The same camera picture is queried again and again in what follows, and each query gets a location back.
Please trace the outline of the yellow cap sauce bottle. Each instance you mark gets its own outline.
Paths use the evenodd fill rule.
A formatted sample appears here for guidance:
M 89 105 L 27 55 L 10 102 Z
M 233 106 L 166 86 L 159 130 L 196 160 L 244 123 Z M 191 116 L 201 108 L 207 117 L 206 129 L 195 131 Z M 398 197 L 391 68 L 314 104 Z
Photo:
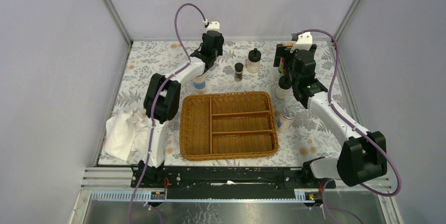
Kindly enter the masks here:
M 280 59 L 280 63 L 279 63 L 279 67 L 278 67 L 278 71 L 279 71 L 279 73 L 281 73 L 282 76 L 287 76 L 287 75 L 288 75 L 288 72 L 287 72 L 287 70 L 284 69 L 284 66 L 285 66 L 285 58 L 282 57 L 282 58 Z

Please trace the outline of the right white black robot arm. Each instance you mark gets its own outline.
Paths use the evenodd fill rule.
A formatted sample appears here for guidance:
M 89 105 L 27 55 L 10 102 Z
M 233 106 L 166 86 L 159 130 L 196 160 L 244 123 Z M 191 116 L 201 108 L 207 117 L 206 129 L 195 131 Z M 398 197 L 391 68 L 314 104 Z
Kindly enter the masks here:
M 316 49 L 315 44 L 308 50 L 278 44 L 273 63 L 274 67 L 283 66 L 294 98 L 325 124 L 342 147 L 337 158 L 304 162 L 302 183 L 315 188 L 322 179 L 331 178 L 352 187 L 386 175 L 384 135 L 359 125 L 334 100 L 328 100 L 328 89 L 316 78 Z

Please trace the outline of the small dark spice jar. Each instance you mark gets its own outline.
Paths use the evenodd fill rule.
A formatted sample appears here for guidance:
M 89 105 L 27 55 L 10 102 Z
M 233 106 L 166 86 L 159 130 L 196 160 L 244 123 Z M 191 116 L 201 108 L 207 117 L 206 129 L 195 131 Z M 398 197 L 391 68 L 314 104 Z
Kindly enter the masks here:
M 243 76 L 244 65 L 243 63 L 236 63 L 234 65 L 234 68 L 235 68 L 235 81 L 240 82 Z

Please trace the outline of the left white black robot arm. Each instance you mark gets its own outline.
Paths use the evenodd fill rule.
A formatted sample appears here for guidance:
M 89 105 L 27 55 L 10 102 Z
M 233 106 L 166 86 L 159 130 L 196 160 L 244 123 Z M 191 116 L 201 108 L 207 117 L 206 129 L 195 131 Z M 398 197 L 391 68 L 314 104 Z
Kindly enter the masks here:
M 152 188 L 163 182 L 163 174 L 156 168 L 164 163 L 166 130 L 169 122 L 179 109 L 181 85 L 191 82 L 213 67 L 222 55 L 224 37 L 221 32 L 209 30 L 202 35 L 202 42 L 190 56 L 190 61 L 181 64 L 167 74 L 152 75 L 143 107 L 149 118 L 148 152 L 145 164 L 149 167 L 143 174 L 143 181 Z

